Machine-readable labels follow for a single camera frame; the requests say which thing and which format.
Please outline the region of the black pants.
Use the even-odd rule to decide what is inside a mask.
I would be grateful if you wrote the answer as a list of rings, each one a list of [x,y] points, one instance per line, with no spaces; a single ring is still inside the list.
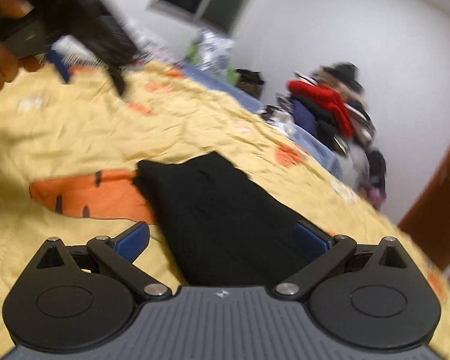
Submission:
[[[134,182],[192,286],[273,286],[309,264],[294,231],[305,218],[216,152],[141,160]]]

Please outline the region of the pile of mixed clothes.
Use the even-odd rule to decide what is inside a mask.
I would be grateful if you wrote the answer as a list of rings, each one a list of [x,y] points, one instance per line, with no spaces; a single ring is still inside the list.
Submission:
[[[351,62],[295,74],[289,94],[258,114],[289,137],[301,128],[335,153],[342,182],[379,211],[384,205],[387,165],[374,147],[376,128],[368,114],[359,69]]]

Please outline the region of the yellow carrot print quilt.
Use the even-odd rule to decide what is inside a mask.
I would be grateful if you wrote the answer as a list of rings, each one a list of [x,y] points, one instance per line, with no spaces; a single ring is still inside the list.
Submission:
[[[80,72],[66,85],[47,66],[19,74],[0,92],[0,358],[13,347],[1,318],[3,301],[42,242],[59,236],[81,245],[128,226],[54,213],[32,201],[30,183],[130,171],[142,159],[179,164],[217,151],[328,233],[361,244],[399,239],[440,300],[432,346],[450,359],[450,283],[409,236],[233,97],[172,77],[162,63],[129,73],[127,82],[129,98],[122,100],[101,70]]]

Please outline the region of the green plastic basket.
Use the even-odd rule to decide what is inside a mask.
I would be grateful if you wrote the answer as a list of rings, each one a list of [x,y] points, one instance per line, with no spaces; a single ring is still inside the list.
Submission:
[[[200,71],[235,86],[240,74],[230,65],[233,47],[234,41],[230,39],[219,42],[195,42],[188,48],[184,60]]]

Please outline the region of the red knitted garment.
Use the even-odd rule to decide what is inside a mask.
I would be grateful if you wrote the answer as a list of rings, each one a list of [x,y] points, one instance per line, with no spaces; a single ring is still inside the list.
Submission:
[[[311,100],[325,111],[329,112],[337,121],[338,130],[343,137],[351,138],[354,130],[349,113],[342,96],[331,88],[310,85],[301,80],[290,80],[289,92],[292,96]]]

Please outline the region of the dark brown bag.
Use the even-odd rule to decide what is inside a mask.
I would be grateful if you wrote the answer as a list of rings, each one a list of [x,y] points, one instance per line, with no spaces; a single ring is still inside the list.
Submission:
[[[265,86],[261,73],[248,69],[237,69],[236,73],[239,75],[236,87],[250,96],[260,99]]]

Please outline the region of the floral white pillow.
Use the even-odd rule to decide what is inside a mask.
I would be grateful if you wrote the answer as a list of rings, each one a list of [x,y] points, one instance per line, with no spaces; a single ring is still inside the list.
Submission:
[[[216,77],[225,77],[234,45],[232,38],[201,28],[195,43],[196,67]]]

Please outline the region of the brown wooden door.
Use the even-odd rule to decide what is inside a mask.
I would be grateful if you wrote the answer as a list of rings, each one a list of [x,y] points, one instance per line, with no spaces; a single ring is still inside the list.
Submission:
[[[450,149],[399,228],[438,268],[450,266]]]

